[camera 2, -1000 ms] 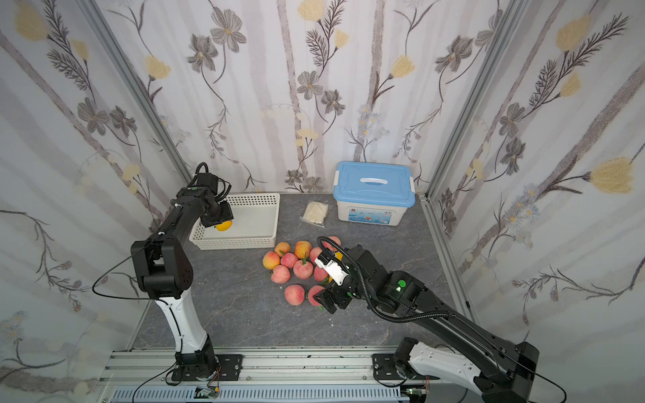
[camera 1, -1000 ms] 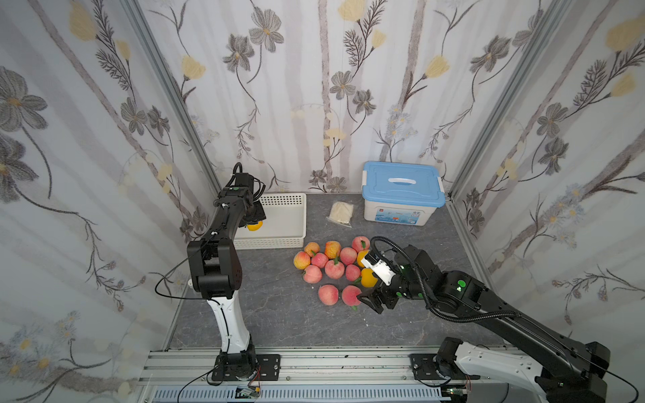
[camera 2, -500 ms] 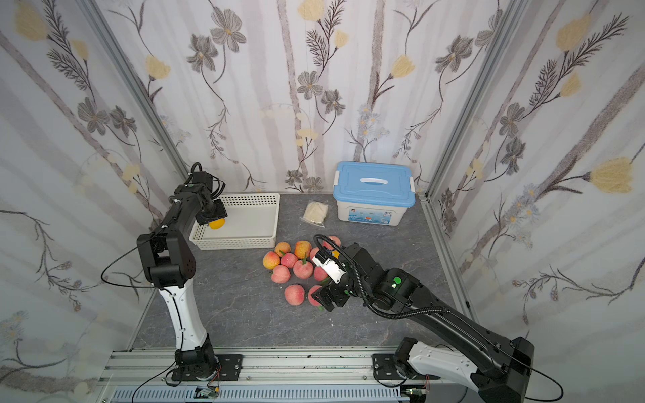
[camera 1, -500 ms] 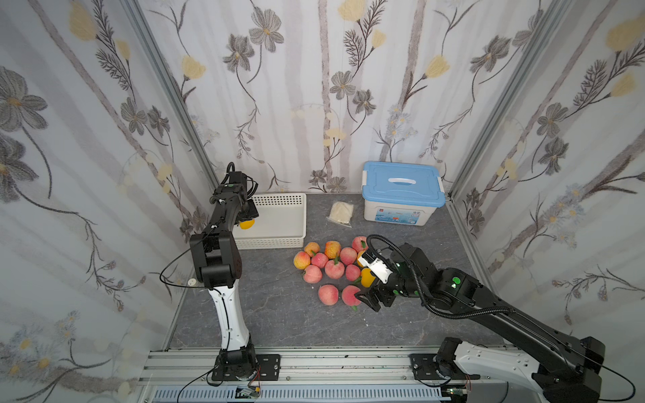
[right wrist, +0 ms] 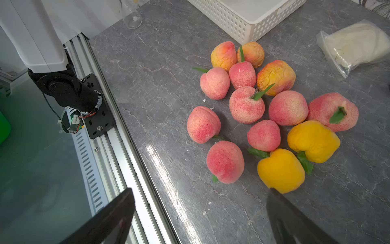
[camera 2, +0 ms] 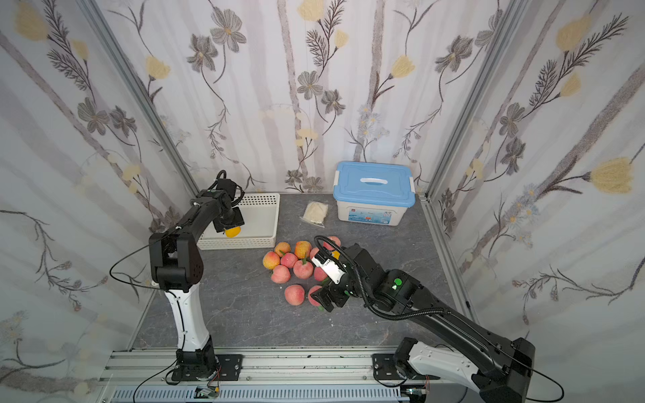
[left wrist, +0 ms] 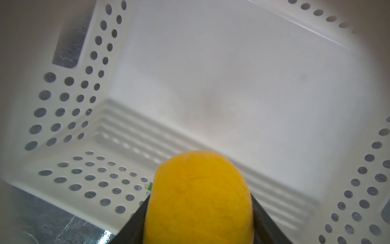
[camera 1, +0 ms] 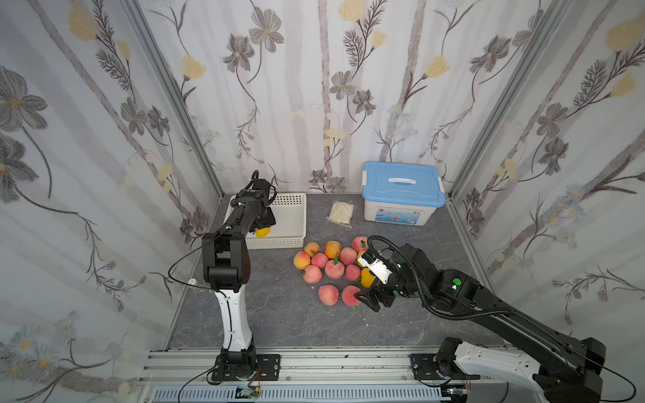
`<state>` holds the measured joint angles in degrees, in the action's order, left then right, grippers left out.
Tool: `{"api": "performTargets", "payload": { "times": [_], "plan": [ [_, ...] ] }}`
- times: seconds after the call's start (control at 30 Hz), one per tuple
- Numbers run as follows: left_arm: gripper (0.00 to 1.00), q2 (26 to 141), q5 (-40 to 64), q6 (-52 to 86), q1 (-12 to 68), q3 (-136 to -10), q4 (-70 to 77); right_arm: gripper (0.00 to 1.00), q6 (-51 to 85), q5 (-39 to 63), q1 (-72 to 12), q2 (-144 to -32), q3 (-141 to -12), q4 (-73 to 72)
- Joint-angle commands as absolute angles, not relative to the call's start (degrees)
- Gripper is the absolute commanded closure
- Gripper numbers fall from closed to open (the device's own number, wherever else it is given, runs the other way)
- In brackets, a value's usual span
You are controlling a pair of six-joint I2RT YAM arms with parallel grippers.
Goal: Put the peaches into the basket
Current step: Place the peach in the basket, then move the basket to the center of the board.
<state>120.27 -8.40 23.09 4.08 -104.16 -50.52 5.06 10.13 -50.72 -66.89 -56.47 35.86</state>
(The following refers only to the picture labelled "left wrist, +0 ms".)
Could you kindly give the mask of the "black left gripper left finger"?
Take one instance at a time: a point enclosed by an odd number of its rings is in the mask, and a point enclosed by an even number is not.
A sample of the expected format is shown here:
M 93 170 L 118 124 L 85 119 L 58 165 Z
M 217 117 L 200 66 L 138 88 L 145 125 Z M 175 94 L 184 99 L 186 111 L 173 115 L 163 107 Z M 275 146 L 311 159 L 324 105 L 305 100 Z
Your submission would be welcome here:
M 142 244 L 145 217 L 150 196 L 148 196 L 137 209 L 121 231 L 110 241 L 109 244 Z

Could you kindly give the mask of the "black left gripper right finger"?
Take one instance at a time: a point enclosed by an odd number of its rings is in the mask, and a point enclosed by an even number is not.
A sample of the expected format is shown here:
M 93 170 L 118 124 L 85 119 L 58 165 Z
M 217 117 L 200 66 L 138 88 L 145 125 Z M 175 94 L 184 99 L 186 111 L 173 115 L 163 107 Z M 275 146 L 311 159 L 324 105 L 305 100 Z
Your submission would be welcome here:
M 253 195 L 251 199 L 254 214 L 254 244 L 292 244 Z

